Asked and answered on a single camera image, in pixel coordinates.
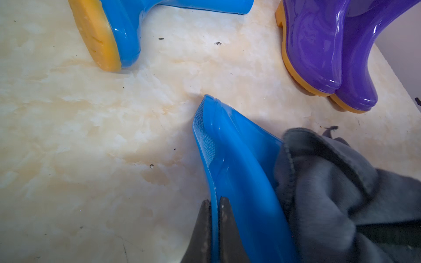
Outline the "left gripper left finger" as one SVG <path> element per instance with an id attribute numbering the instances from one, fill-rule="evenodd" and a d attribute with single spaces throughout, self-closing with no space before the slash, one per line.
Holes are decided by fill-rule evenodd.
<path id="1" fill-rule="evenodd" d="M 201 204 L 193 234 L 181 263 L 210 263 L 212 259 L 212 212 L 209 200 Z"/>

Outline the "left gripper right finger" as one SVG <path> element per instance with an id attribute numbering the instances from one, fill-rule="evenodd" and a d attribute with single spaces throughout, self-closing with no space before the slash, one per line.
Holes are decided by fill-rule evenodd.
<path id="1" fill-rule="evenodd" d="M 232 206 L 227 197 L 219 203 L 219 256 L 221 263 L 250 263 L 243 247 Z"/>

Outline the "blue boot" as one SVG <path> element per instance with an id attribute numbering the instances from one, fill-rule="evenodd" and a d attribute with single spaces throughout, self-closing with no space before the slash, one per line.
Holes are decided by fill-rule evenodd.
<path id="1" fill-rule="evenodd" d="M 229 0 L 73 0 L 70 8 L 79 33 L 100 69 L 119 72 L 141 52 L 141 23 L 156 5 L 245 15 L 253 1 Z"/>
<path id="2" fill-rule="evenodd" d="M 211 262 L 223 260 L 220 216 L 227 201 L 251 262 L 297 263 L 292 233 L 275 191 L 276 176 L 289 171 L 282 141 L 210 95 L 196 111 L 193 134 L 210 192 Z"/>

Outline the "grey cloth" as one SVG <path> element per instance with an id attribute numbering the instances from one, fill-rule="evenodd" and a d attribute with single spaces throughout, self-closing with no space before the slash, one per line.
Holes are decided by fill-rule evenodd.
<path id="1" fill-rule="evenodd" d="M 375 168 L 328 134 L 293 128 L 283 142 L 276 193 L 301 262 L 420 262 L 419 180 Z"/>

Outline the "purple boot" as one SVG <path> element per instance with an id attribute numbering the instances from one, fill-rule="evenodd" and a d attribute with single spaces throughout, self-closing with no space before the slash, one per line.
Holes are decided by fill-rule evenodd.
<path id="1" fill-rule="evenodd" d="M 356 114 L 370 111 L 378 95 L 368 71 L 368 57 L 379 34 L 418 0 L 350 1 L 344 20 L 342 84 L 330 98 Z"/>
<path id="2" fill-rule="evenodd" d="M 306 91 L 327 97 L 342 84 L 344 19 L 349 1 L 281 1 L 282 60 Z"/>

